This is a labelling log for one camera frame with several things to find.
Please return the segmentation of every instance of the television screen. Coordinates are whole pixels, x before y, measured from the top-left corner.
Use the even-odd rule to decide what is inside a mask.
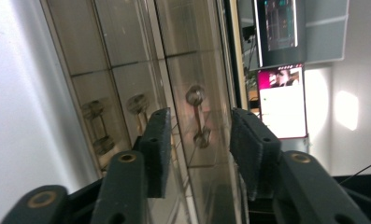
[[[306,60],[304,0],[254,0],[260,67]]]
[[[262,122],[277,138],[307,136],[303,65],[258,71]]]

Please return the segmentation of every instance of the black device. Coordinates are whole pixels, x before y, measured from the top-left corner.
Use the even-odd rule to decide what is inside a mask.
[[[260,67],[307,59],[305,0],[253,0]]]
[[[2,223],[148,223],[148,195],[164,196],[164,169],[168,162],[165,150],[170,145],[171,127],[168,111],[152,114],[151,119],[156,122],[150,121],[147,129],[157,132],[140,137],[134,145],[137,150],[115,155],[105,178],[70,195],[62,186],[31,190]],[[237,108],[232,113],[230,147],[247,186],[250,209],[265,213],[265,207],[255,206],[260,200],[273,208],[273,222],[251,217],[253,223],[371,223],[371,199],[354,193],[365,186],[371,189],[371,178],[363,179],[359,186],[347,185],[346,190],[351,192],[347,194],[312,156],[298,151],[282,152],[279,140],[255,115]],[[146,157],[145,152],[153,155]],[[155,171],[148,172],[147,167]],[[151,180],[161,183],[151,185]],[[364,213],[349,195],[357,199]]]

